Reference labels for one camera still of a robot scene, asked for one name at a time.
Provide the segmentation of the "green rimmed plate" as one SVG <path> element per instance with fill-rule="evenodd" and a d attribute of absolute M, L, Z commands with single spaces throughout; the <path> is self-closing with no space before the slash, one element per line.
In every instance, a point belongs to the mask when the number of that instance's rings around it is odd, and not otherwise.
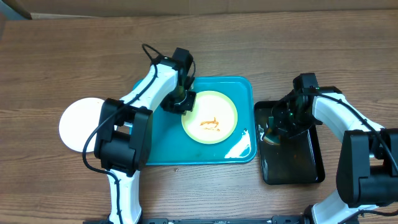
<path fill-rule="evenodd" d="M 233 101 L 218 91 L 196 94 L 192 111 L 181 118 L 183 130 L 194 141 L 216 144 L 226 140 L 238 123 L 238 111 Z"/>

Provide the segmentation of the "green yellow scrub sponge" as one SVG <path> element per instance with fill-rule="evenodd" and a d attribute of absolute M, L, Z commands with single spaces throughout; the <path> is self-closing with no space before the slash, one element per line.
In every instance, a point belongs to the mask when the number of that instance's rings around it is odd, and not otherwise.
<path fill-rule="evenodd" d="M 277 133 L 277 126 L 274 124 L 273 116 L 268 117 L 266 130 L 264 131 L 262 139 L 270 145 L 280 145 L 280 135 Z"/>

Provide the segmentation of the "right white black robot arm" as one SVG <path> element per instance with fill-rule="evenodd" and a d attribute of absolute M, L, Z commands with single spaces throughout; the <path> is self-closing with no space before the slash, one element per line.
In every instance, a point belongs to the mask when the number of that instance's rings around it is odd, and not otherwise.
<path fill-rule="evenodd" d="M 326 125 L 341 142 L 336 190 L 306 208 L 307 223 L 357 223 L 397 201 L 397 129 L 386 129 L 351 106 L 335 86 L 320 87 L 314 73 L 301 73 L 293 89 L 271 110 L 264 139 L 274 144 L 315 125 Z"/>

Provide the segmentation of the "black water tray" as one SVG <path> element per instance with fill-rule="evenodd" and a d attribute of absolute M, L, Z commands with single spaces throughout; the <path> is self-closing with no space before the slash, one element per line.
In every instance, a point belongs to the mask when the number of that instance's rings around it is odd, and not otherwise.
<path fill-rule="evenodd" d="M 314 126 L 293 138 L 266 137 L 267 121 L 275 101 L 254 105 L 257 149 L 262 178 L 269 185 L 314 184 L 323 182 L 325 170 L 317 129 Z"/>

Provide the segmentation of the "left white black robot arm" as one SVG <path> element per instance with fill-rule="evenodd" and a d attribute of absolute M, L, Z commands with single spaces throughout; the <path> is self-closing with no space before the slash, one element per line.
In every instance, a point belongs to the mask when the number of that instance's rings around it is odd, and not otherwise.
<path fill-rule="evenodd" d="M 186 49 L 176 48 L 171 57 L 158 53 L 139 86 L 120 100 L 103 103 L 82 152 L 89 170 L 108 176 L 113 205 L 103 223 L 141 223 L 139 174 L 151 150 L 153 113 L 158 107 L 181 115 L 193 111 L 197 94 L 189 70 L 195 68 Z"/>

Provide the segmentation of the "white plate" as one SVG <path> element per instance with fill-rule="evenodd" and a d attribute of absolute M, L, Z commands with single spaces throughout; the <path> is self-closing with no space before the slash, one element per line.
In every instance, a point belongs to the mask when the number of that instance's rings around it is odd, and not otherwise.
<path fill-rule="evenodd" d="M 83 98 L 72 103 L 62 114 L 58 125 L 59 135 L 68 148 L 83 152 L 83 146 L 99 125 L 104 100 Z"/>

